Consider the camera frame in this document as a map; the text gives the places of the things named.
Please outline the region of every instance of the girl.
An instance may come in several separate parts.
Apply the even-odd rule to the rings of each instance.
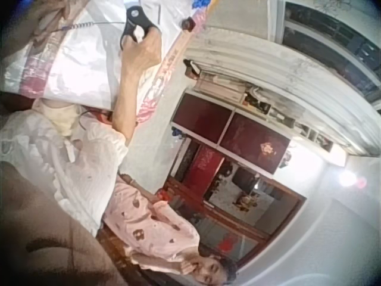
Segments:
[[[142,269],[190,274],[206,285],[228,284],[236,278],[233,262],[202,257],[197,230],[128,175],[117,177],[104,222],[129,246],[126,254]]]

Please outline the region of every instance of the bed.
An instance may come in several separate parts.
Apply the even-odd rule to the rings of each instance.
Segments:
[[[2,61],[0,89],[29,98],[61,100],[113,110],[120,78],[120,35],[126,21],[122,0],[70,0],[70,16],[61,20],[41,52],[33,43]],[[138,122],[148,120],[163,94],[174,64],[192,35],[202,28],[206,9],[193,0],[141,0],[145,14],[163,34],[162,63],[146,71],[139,83]],[[192,17],[192,33],[181,29]]]

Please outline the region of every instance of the black handle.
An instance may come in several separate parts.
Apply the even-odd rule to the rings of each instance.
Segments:
[[[148,34],[148,30],[156,25],[149,20],[145,15],[141,6],[132,6],[127,9],[127,20],[124,27],[123,34],[120,38],[120,48],[123,50],[123,38],[130,35],[132,39],[137,42],[136,36],[133,34],[136,26],[140,26],[144,31],[144,37]]]

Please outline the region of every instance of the black hair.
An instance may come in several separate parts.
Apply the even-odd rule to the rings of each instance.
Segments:
[[[226,273],[226,282],[224,285],[231,284],[237,278],[237,264],[230,258],[227,257],[215,257],[215,259],[220,262],[222,268]]]

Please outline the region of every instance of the dark red cabinet door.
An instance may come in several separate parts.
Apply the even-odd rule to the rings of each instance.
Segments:
[[[217,143],[232,111],[191,94],[184,94],[172,121]]]
[[[289,143],[289,138],[236,113],[220,146],[273,174]]]

